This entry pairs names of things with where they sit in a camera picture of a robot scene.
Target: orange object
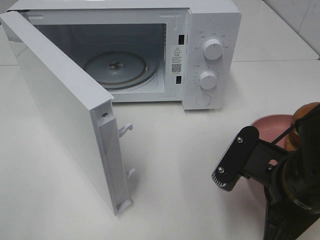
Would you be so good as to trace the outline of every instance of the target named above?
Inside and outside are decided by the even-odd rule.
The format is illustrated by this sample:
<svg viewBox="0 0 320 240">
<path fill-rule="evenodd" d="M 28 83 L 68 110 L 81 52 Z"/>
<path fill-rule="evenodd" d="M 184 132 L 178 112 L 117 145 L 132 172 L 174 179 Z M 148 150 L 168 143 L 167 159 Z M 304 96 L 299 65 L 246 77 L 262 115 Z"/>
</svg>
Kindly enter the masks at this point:
<svg viewBox="0 0 320 240">
<path fill-rule="evenodd" d="M 291 125 L 295 124 L 296 120 L 301 119 L 307 113 L 309 113 L 315 106 L 317 106 L 319 102 L 312 102 L 300 107 L 292 116 Z M 284 148 L 288 151 L 295 151 L 300 145 L 300 137 L 299 133 L 296 129 L 293 129 L 286 137 L 285 137 L 285 145 Z"/>
</svg>

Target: qr code sticker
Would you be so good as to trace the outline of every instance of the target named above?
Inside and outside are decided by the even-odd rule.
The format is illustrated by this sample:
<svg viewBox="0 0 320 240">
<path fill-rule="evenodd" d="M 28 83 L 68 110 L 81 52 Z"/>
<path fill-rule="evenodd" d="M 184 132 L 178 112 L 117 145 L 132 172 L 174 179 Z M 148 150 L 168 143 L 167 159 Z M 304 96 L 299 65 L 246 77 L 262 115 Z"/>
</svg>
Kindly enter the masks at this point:
<svg viewBox="0 0 320 240">
<path fill-rule="evenodd" d="M 180 73 L 181 72 L 182 64 L 172 64 L 172 72 L 173 73 Z"/>
</svg>

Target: control panel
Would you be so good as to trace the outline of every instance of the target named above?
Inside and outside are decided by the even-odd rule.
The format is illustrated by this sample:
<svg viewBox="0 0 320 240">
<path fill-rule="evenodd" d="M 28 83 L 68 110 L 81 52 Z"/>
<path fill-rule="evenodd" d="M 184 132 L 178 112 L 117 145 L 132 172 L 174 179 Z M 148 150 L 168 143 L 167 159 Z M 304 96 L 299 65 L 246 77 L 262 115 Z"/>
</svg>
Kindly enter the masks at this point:
<svg viewBox="0 0 320 240">
<path fill-rule="evenodd" d="M 236 45 L 241 14 L 194 13 L 187 42 L 184 109 L 218 109 Z"/>
</svg>

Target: pink bowl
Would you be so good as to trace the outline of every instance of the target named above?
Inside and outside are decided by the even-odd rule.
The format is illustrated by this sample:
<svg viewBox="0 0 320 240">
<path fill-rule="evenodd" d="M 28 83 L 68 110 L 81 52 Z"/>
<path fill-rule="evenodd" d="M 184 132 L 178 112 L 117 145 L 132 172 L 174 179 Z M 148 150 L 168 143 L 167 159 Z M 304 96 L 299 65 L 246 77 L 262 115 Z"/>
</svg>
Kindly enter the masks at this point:
<svg viewBox="0 0 320 240">
<path fill-rule="evenodd" d="M 252 126 L 259 130 L 259 138 L 267 142 L 272 142 L 287 128 L 292 122 L 292 115 L 289 114 L 275 114 L 264 116 L 252 123 Z M 285 148 L 285 137 L 281 139 L 276 145 Z"/>
</svg>

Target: white knob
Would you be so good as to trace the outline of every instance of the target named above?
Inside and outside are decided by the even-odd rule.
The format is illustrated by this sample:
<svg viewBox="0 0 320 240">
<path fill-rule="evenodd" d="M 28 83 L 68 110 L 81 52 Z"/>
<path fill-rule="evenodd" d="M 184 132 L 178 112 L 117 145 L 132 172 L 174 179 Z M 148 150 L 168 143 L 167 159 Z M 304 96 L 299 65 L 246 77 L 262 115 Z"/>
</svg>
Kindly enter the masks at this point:
<svg viewBox="0 0 320 240">
<path fill-rule="evenodd" d="M 223 49 L 223 43 L 217 38 L 209 39 L 203 44 L 203 54 L 208 60 L 219 58 L 222 55 Z"/>
<path fill-rule="evenodd" d="M 200 87 L 205 90 L 213 89 L 218 82 L 217 75 L 212 71 L 205 71 L 199 76 Z"/>
</svg>

